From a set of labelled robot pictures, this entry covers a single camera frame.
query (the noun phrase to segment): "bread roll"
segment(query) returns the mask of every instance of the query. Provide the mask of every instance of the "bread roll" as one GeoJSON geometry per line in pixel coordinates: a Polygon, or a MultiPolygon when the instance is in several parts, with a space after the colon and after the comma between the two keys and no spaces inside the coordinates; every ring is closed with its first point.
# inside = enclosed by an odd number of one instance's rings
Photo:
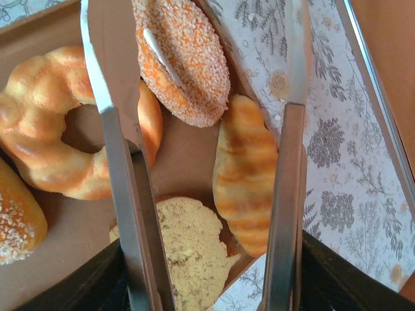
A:
{"type": "MultiPolygon", "coordinates": [[[[222,293],[239,255],[219,241],[222,223],[202,202],[178,197],[156,204],[177,311],[206,311],[222,293]]],[[[113,242],[118,228],[110,233],[113,242]]]]}
{"type": "Polygon", "coordinates": [[[190,0],[134,0],[141,76],[160,102],[183,122],[205,128],[226,109],[230,75],[219,37],[190,0]],[[153,34],[156,55],[144,35],[153,34]],[[166,68],[172,67],[180,85],[166,68]]]}
{"type": "MultiPolygon", "coordinates": [[[[145,86],[140,88],[145,96],[139,119],[153,163],[161,141],[161,111],[145,86]]],[[[65,115],[81,104],[96,105],[81,46],[32,57],[16,66],[0,93],[0,144],[32,187],[97,200],[111,195],[105,147],[87,154],[61,141],[65,115]]]]}
{"type": "Polygon", "coordinates": [[[278,149],[259,106],[234,96],[219,130],[213,198],[248,255],[267,251],[278,149]]]}
{"type": "Polygon", "coordinates": [[[46,234],[45,215],[38,203],[0,158],[0,265],[26,259],[46,234]]]}

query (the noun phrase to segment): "flower pattern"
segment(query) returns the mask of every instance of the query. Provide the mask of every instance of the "flower pattern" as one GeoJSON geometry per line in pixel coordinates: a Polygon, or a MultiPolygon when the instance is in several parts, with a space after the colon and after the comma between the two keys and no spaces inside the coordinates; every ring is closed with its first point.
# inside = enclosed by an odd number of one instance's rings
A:
{"type": "MultiPolygon", "coordinates": [[[[62,0],[2,0],[0,27],[62,0]]],[[[281,129],[287,99],[286,0],[205,0],[224,44],[252,85],[267,126],[281,129]]],[[[308,0],[314,66],[304,145],[303,227],[393,290],[415,270],[415,224],[333,0],[308,0]]],[[[224,293],[214,311],[255,311],[265,256],[224,293]]]]}

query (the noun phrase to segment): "brown tray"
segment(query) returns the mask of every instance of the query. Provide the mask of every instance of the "brown tray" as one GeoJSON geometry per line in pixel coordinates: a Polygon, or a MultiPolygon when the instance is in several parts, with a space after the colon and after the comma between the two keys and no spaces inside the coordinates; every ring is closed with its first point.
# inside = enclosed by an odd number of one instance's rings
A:
{"type": "MultiPolygon", "coordinates": [[[[207,4],[195,2],[218,27],[207,4]]],[[[79,12],[80,1],[67,0],[1,29],[0,89],[5,87],[13,68],[31,56],[64,45],[81,45],[79,12]]],[[[227,46],[223,46],[231,71],[231,94],[239,93],[255,100],[249,83],[237,73],[227,46]]],[[[101,120],[95,107],[83,106],[70,111],[66,123],[64,142],[85,152],[96,152],[102,147],[103,134],[97,126],[101,120]]],[[[215,210],[211,184],[219,125],[205,129],[188,126],[166,109],[163,109],[163,123],[163,140],[151,170],[155,197],[189,196],[215,210]]],[[[0,156],[14,168],[1,151],[0,156]]],[[[0,267],[0,310],[14,308],[48,289],[109,244],[108,232],[115,218],[111,198],[88,202],[31,191],[45,213],[49,233],[27,260],[0,267]]],[[[222,222],[224,229],[220,239],[230,253],[242,254],[230,271],[227,288],[254,259],[237,247],[226,222],[222,222]]]]}

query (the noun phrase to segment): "cut bread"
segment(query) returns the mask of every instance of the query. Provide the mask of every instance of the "cut bread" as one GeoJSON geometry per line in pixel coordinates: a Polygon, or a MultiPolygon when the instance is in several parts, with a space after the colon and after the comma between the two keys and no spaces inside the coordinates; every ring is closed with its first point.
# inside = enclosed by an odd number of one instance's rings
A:
{"type": "MultiPolygon", "coordinates": [[[[206,311],[222,293],[239,255],[228,257],[222,223],[202,202],[186,197],[157,203],[161,235],[178,311],[206,311]]],[[[110,239],[118,237],[114,227],[110,239]]]]}

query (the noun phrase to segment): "metal tongs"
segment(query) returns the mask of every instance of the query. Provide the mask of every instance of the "metal tongs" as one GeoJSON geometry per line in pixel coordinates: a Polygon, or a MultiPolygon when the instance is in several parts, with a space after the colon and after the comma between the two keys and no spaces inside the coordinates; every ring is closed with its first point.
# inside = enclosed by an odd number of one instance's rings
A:
{"type": "Polygon", "coordinates": [[[307,0],[285,3],[289,96],[274,184],[263,300],[258,311],[298,311],[301,297],[302,224],[307,158],[304,114],[311,71],[311,22],[307,0]]]}
{"type": "Polygon", "coordinates": [[[102,117],[130,308],[173,311],[137,114],[140,70],[132,2],[82,0],[80,25],[86,67],[102,117]],[[136,152],[134,167],[131,152],[136,152]]]}

